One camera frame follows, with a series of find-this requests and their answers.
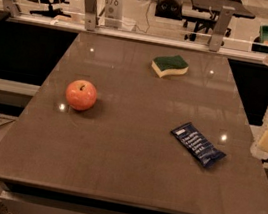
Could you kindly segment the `blue rxbar blueberry wrapper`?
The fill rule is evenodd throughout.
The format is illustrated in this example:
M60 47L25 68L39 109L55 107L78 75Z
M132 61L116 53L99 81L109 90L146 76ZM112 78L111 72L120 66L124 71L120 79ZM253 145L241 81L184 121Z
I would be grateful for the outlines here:
M204 168L210 168L226 156L223 151L218 150L202 135L191 122L185 123L171 132Z

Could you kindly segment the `right metal railing post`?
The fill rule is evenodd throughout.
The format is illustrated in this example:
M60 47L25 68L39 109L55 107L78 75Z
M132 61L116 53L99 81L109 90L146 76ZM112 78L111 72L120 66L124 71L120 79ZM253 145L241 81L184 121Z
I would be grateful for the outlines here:
M209 50L212 52L218 52L222 46L224 34L228 28L231 17L234 15L234 7L222 6L220 15L218 15L218 21L213 29L211 38L209 39Z

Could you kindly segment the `left metal railing post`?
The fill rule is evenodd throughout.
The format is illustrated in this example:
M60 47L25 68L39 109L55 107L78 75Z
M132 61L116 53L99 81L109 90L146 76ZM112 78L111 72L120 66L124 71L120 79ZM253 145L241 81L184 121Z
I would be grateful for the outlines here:
M87 31L94 31L96 29L96 25L98 24L97 18L97 0L84 0L84 7L85 7L85 29Z

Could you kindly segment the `red apple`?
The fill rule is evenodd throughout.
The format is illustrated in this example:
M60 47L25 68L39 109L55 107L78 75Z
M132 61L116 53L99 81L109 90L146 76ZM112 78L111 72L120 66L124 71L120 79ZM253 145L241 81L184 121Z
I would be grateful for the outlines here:
M96 87L82 79L71 82L66 88L65 96L69 106L79 111L92 108L97 101Z

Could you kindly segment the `white numbered pillar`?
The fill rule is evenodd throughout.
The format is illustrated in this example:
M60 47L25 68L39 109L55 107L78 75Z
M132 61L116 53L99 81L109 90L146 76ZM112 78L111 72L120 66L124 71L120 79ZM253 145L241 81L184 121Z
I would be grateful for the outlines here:
M118 28L122 26L123 0L105 0L105 25L106 27Z

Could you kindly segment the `green and yellow sponge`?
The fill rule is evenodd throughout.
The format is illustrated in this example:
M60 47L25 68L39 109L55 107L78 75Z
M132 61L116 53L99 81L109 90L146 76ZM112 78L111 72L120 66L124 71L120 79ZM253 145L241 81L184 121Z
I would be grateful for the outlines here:
M180 56L158 56L152 60L152 68L159 76L183 75L189 70L188 63Z

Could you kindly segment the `metal railing post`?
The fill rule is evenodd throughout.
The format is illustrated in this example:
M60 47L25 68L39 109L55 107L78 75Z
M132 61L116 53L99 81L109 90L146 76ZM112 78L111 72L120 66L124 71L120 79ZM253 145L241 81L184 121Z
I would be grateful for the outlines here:
M209 50L212 52L218 52L222 46L224 34L228 28L231 17L234 15L234 7L222 6L220 15L218 15L218 21L213 29L211 38L209 39Z
M97 0L84 0L84 7L85 7L85 29L87 31L94 31L96 29L96 25L98 24L97 18Z

